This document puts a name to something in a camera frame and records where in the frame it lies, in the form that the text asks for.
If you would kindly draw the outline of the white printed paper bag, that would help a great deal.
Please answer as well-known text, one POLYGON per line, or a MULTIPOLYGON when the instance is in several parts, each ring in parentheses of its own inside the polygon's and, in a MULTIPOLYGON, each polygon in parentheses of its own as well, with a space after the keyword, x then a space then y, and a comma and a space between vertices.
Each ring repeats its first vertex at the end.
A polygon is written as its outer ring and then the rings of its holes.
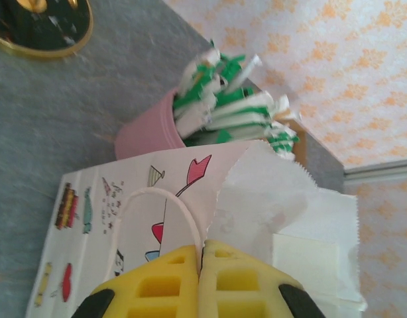
POLYGON ((70 318, 99 284, 219 240, 277 267, 326 318, 362 318, 357 199, 262 141, 151 152, 63 176, 25 318, 70 318))

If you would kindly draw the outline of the aluminium frame post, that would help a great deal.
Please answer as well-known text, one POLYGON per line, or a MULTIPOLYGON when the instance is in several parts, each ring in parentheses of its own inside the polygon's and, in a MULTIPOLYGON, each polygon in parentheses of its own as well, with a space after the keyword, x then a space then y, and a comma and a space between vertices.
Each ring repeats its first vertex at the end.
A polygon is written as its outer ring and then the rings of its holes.
POLYGON ((350 168, 344 172, 346 184, 395 180, 400 178, 407 178, 407 160, 350 168))

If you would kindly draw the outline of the pink straw holder cup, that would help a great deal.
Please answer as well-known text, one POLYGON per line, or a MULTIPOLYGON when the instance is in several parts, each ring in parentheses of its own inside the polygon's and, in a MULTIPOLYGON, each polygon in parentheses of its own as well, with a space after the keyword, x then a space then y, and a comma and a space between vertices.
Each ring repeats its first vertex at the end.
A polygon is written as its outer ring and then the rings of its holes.
POLYGON ((185 147, 173 116, 176 92, 177 89, 171 89, 158 103, 120 129, 114 142, 117 160, 185 147))

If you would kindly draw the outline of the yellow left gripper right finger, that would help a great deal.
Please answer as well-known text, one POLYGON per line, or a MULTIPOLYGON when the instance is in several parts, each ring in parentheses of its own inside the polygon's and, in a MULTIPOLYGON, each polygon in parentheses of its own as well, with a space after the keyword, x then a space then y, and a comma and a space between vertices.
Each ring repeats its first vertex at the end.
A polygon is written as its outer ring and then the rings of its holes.
POLYGON ((288 274, 217 240, 206 240, 198 286, 198 318, 296 318, 306 299, 288 274))

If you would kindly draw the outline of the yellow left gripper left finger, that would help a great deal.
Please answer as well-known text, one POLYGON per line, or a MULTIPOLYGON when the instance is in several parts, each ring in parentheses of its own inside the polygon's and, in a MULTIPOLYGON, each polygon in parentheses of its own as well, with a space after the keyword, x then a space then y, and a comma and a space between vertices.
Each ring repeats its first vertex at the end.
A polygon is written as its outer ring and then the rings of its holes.
POLYGON ((177 248, 102 283, 71 318, 198 318, 195 246, 177 248))

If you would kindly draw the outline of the black gold rack base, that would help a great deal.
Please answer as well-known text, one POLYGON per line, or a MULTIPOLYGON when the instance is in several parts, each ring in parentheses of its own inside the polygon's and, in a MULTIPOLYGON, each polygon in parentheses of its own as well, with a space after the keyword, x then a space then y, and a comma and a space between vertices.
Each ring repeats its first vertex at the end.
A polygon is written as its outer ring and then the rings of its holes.
POLYGON ((83 48, 92 30, 89 0, 0 0, 0 48, 13 55, 63 58, 83 48))

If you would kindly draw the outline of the green white wrapped straw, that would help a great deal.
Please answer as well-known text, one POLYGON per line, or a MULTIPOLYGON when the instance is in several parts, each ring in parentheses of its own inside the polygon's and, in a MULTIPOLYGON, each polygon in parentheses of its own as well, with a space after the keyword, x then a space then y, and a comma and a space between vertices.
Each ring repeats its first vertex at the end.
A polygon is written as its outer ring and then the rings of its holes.
POLYGON ((287 95, 282 95, 274 100, 267 91, 262 91, 250 95, 239 101, 229 103, 216 108, 211 112, 211 119, 227 119, 233 115, 258 114, 266 119, 273 119, 277 114, 289 110, 289 99, 287 95))
POLYGON ((217 48, 198 54, 185 68, 177 94, 185 97, 186 94, 199 82, 200 78, 208 70, 214 69, 221 59, 220 51, 217 48))
POLYGON ((237 127, 247 127, 251 125, 265 126, 271 123, 272 118, 268 115, 256 112, 236 113, 226 117, 213 117, 211 122, 206 124, 204 131, 217 131, 220 129, 230 129, 237 127))
POLYGON ((295 160, 296 155, 293 153, 293 147, 295 143, 300 141, 295 131, 275 122, 266 131, 265 138, 280 157, 286 160, 295 160))
POLYGON ((262 61, 260 57, 255 54, 248 62, 248 64, 232 79, 231 82, 229 82, 229 85, 224 89, 224 93, 232 93, 233 91, 241 87, 243 82, 250 76, 254 68, 261 65, 262 61))

